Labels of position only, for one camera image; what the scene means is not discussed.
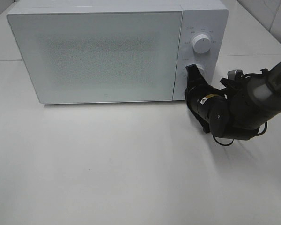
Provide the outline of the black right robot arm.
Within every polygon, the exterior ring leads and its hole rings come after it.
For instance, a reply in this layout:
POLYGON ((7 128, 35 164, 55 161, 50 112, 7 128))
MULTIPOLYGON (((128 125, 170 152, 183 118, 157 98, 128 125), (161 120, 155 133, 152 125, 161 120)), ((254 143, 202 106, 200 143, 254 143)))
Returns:
POLYGON ((281 113, 281 62, 260 74, 231 70, 220 80, 223 89, 209 85, 195 64, 186 66, 186 71, 187 106, 214 139, 250 140, 263 135, 267 122, 281 113))

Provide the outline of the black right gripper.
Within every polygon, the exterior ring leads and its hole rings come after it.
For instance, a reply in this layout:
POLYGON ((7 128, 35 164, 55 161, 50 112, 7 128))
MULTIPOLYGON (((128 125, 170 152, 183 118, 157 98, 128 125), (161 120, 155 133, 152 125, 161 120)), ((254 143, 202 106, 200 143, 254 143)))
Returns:
POLYGON ((257 136, 259 128, 237 127, 228 100, 220 95, 218 89, 208 85, 196 64, 186 66, 187 106, 202 126, 203 131, 214 137, 249 140, 257 136))

